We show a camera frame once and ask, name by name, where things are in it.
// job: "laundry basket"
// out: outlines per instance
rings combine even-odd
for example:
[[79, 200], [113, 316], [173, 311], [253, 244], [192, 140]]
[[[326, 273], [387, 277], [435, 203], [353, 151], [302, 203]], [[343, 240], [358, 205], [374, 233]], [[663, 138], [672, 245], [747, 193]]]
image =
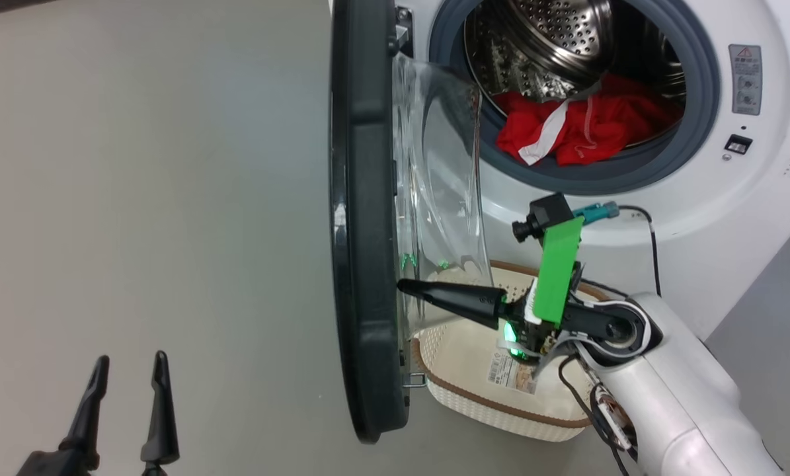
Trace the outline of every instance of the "laundry basket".
[[[532, 268], [495, 261], [491, 265], [494, 285], [506, 289], [510, 301], [523, 296], [537, 277]], [[593, 301], [608, 299], [584, 284], [579, 292]], [[559, 380], [561, 359], [554, 359], [533, 382], [529, 368], [497, 348], [501, 335], [502, 326], [493, 331], [459, 319], [413, 338], [413, 358], [427, 374], [433, 397], [469, 418], [537, 440], [565, 441], [582, 432], [590, 422]], [[577, 362], [567, 365], [565, 376], [581, 395], [591, 391]]]

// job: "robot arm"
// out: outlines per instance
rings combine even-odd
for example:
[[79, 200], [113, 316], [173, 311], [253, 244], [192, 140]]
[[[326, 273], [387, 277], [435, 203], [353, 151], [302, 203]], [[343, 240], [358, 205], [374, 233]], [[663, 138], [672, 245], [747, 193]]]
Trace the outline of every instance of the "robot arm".
[[576, 297], [582, 273], [576, 248], [586, 218], [570, 211], [561, 194], [532, 202], [530, 211], [513, 233], [519, 241], [539, 239], [544, 254], [537, 284], [520, 301], [463, 284], [401, 280], [398, 288], [493, 329], [503, 319], [515, 338], [501, 346], [539, 365], [537, 372], [558, 356], [582, 361], [594, 383], [588, 406], [569, 389], [622, 470], [618, 450], [651, 476], [782, 474], [739, 410], [735, 383], [660, 297]]

